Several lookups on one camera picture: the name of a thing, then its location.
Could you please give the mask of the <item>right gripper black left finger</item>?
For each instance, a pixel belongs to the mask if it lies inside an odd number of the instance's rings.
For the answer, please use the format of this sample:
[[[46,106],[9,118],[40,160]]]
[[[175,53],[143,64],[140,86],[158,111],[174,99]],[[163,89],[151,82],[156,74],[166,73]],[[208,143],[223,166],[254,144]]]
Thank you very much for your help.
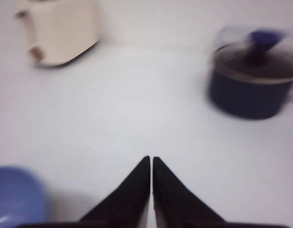
[[[144,157],[123,182],[76,222],[22,224],[20,228],[137,228],[150,196],[150,157]]]

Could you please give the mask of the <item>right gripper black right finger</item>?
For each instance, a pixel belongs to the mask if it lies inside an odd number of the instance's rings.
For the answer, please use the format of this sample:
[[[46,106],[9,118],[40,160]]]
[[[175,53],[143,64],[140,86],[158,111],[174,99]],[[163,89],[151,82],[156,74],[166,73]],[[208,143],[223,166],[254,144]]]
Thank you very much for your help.
[[[153,158],[153,199],[158,228],[283,228],[228,222],[194,195],[159,158]]]

